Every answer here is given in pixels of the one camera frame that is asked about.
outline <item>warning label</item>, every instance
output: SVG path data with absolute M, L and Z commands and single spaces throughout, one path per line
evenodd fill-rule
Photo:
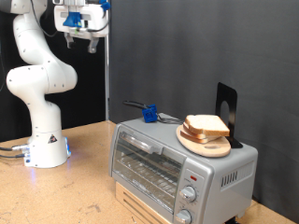
M 57 139 L 55 138 L 54 134 L 50 136 L 49 143 L 57 142 Z

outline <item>control knob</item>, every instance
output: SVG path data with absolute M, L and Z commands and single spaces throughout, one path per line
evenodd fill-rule
M 179 195 L 189 203 L 193 202 L 196 197 L 195 190 L 193 189 L 193 187 L 190 186 L 180 190 Z
M 176 221 L 182 224 L 190 224 L 192 221 L 191 215 L 187 210 L 181 210 L 176 215 Z

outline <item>toaster oven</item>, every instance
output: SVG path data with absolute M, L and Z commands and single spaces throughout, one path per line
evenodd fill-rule
M 179 142 L 177 127 L 143 119 L 118 124 L 109 175 L 169 223 L 221 224 L 242 217 L 251 202 L 257 150 L 243 144 L 225 157 L 205 158 Z

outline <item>bread slice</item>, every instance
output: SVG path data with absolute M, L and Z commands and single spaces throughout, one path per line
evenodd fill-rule
M 189 131 L 194 134 L 205 134 L 206 136 L 229 136 L 230 130 L 220 117 L 215 115 L 188 115 L 185 119 Z
M 186 122 L 183 123 L 183 128 L 184 128 L 184 131 L 188 135 L 191 135 L 192 137 L 195 137 L 195 138 L 198 138 L 198 139 L 206 138 L 206 135 L 204 133 L 192 133 L 192 132 L 190 132 L 189 125 Z
M 213 141 L 217 138 L 220 138 L 220 136 L 211 136 L 211 137 L 199 139 L 199 138 L 196 138 L 196 137 L 188 134 L 184 129 L 180 130 L 180 136 L 182 136 L 182 137 L 184 137 L 184 138 L 186 138 L 190 141 L 193 141 L 195 143 L 201 143 L 201 144 L 208 143 L 208 142 Z

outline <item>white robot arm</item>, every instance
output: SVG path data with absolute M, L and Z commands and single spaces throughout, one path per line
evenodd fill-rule
M 72 36 L 91 39 L 89 52 L 95 52 L 97 38 L 108 32 L 107 25 L 101 31 L 95 30 L 107 22 L 105 11 L 101 5 L 95 5 L 101 9 L 102 18 L 94 21 L 98 15 L 93 9 L 90 12 L 87 6 L 73 7 L 82 12 L 83 22 L 88 21 L 88 27 L 64 27 L 62 21 L 68 18 L 65 13 L 70 7 L 55 8 L 57 30 L 66 33 L 69 47 Z M 13 32 L 21 58 L 32 64 L 12 69 L 7 75 L 8 89 L 26 103 L 32 121 L 32 136 L 28 144 L 14 148 L 23 150 L 26 166 L 40 168 L 61 165 L 70 156 L 66 138 L 62 135 L 60 109 L 45 101 L 45 94 L 72 90 L 78 79 L 74 68 L 56 58 L 48 47 L 39 24 L 46 8 L 47 0 L 0 0 L 0 11 L 20 14 L 13 22 Z

